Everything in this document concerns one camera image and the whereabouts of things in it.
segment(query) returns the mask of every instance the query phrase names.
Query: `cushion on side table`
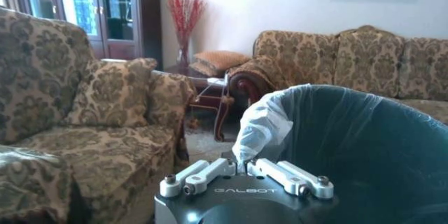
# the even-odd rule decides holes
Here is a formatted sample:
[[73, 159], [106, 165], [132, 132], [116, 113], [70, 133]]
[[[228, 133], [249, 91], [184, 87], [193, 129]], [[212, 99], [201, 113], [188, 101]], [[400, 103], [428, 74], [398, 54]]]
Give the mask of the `cushion on side table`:
[[237, 52], [221, 50], [200, 52], [194, 54], [194, 59], [192, 69], [210, 77], [222, 77], [225, 70], [244, 64], [249, 57]]

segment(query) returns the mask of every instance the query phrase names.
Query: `floral upholstered sofa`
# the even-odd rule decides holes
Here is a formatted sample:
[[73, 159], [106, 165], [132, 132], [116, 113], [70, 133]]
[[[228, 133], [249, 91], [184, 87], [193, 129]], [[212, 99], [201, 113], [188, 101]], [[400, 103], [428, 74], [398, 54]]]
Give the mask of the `floral upholstered sofa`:
[[372, 26], [334, 35], [269, 30], [229, 77], [250, 103], [297, 84], [329, 84], [388, 97], [448, 124], [448, 39], [408, 39]]
[[188, 165], [194, 97], [154, 65], [98, 61], [77, 26], [0, 8], [0, 222], [148, 220], [162, 176]]

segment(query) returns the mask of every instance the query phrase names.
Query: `rug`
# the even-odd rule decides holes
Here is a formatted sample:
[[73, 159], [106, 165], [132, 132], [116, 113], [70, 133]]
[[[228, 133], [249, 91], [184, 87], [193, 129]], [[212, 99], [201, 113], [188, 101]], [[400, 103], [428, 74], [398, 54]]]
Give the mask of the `rug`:
[[[189, 129], [185, 126], [185, 139], [186, 149], [189, 153], [189, 162], [193, 164], [197, 160], [214, 161], [222, 152], [232, 149], [233, 143], [216, 142], [213, 138], [213, 125], [214, 125], [216, 112], [208, 110], [194, 110], [186, 115], [186, 120], [192, 117], [200, 121], [197, 129]], [[236, 140], [240, 130], [238, 113], [230, 113], [222, 124], [222, 134], [228, 139]]]

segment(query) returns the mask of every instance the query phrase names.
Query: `throw pillow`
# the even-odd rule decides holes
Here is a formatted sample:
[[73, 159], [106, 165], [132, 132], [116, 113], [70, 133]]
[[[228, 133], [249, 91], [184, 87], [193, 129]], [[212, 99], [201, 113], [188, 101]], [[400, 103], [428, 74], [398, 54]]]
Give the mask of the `throw pillow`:
[[222, 77], [225, 70], [244, 64], [249, 57], [230, 51], [205, 51], [194, 54], [194, 59], [217, 72], [217, 77]]
[[156, 65], [148, 58], [89, 62], [64, 122], [84, 126], [148, 125], [148, 80]]
[[196, 70], [198, 73], [206, 75], [208, 77], [220, 77], [218, 72], [200, 61], [196, 61], [194, 63], [192, 63], [189, 67], [193, 70]]

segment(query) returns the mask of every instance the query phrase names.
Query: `trash bin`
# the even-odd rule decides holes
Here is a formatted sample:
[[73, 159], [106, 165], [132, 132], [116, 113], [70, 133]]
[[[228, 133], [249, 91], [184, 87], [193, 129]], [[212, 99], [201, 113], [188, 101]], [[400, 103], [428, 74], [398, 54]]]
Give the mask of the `trash bin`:
[[232, 150], [329, 177], [325, 223], [448, 222], [448, 127], [386, 98], [309, 84], [266, 94]]

